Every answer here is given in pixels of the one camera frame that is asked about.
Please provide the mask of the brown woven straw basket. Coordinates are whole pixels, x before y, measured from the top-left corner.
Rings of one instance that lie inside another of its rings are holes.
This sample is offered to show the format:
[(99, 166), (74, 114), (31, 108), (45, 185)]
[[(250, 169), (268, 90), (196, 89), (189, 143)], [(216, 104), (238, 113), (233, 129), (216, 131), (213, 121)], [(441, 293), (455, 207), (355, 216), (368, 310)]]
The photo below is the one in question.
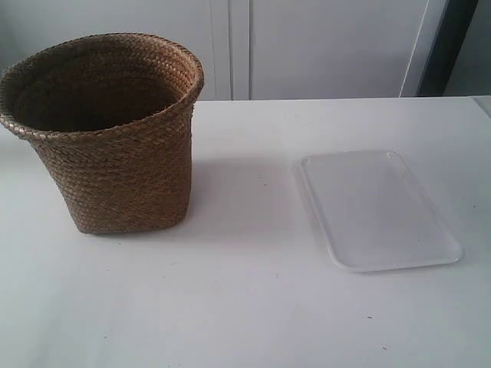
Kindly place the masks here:
[(186, 216), (204, 86), (184, 46), (142, 33), (44, 49), (1, 79), (1, 123), (37, 153), (80, 232), (160, 230)]

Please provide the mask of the white plastic tray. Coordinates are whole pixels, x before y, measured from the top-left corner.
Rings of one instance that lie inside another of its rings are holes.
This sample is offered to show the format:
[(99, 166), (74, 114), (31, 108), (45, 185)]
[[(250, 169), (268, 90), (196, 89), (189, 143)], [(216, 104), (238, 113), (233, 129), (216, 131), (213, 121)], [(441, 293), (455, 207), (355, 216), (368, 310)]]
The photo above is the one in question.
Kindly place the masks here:
[(311, 155), (299, 171), (338, 267), (369, 273), (451, 265), (463, 258), (463, 246), (398, 153)]

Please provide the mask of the dark metal frame post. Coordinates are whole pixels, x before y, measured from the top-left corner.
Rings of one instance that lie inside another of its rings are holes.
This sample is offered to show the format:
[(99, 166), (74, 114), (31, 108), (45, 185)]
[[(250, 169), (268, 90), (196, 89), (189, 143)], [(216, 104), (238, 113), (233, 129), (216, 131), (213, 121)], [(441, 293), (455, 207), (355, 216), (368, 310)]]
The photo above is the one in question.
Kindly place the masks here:
[(478, 0), (447, 1), (417, 88), (417, 97), (444, 95), (478, 4)]

